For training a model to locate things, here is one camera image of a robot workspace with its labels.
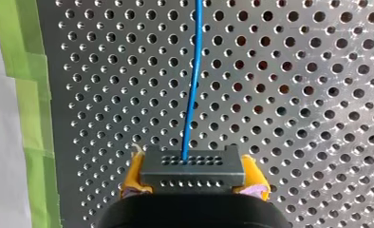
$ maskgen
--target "yellow clip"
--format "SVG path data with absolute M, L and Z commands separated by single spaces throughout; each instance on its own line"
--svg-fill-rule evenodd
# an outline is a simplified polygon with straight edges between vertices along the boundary
M 131 167 L 128 170 L 127 176 L 125 177 L 122 189 L 132 187 L 137 190 L 140 190 L 141 192 L 153 193 L 152 187 L 140 185 L 140 169 L 142 167 L 144 157 L 145 153 L 143 151 L 139 151 L 133 156 L 131 161 Z
M 241 161 L 243 163 L 244 172 L 246 174 L 245 183 L 241 187 L 235 187 L 234 193 L 239 193 L 241 190 L 256 185 L 261 184 L 267 187 L 266 192 L 262 192 L 262 200 L 267 201 L 268 195 L 270 194 L 271 188 L 268 184 L 267 179 L 265 179 L 264 174 L 258 168 L 257 164 L 255 163 L 255 159 L 252 158 L 250 155 L 243 155 L 241 157 Z

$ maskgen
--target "silver metal panel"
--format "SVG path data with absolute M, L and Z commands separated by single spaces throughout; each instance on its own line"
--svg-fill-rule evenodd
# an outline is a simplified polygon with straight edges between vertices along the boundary
M 294 227 L 374 227 L 374 1 L 203 2 L 192 148 L 251 153 Z M 180 149 L 194 7 L 39 1 L 65 228 L 116 199 L 131 143 Z

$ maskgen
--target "blue cable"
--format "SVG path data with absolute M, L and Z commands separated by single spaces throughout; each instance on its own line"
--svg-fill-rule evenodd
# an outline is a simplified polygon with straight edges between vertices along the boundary
M 184 124 L 183 145 L 181 149 L 181 158 L 187 160 L 189 141 L 190 141 L 190 124 L 194 117 L 194 103 L 196 102 L 196 86 L 198 84 L 200 66 L 201 66 L 201 49 L 202 49 L 202 0 L 196 0 L 196 46 L 194 50 L 193 75 L 190 85 L 190 95 L 188 98 L 186 120 Z

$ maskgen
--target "green tape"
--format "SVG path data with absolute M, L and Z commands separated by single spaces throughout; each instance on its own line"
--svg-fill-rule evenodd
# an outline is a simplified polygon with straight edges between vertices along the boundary
M 16 82 L 32 227 L 61 227 L 47 57 L 36 0 L 0 0 L 0 45 L 7 75 Z

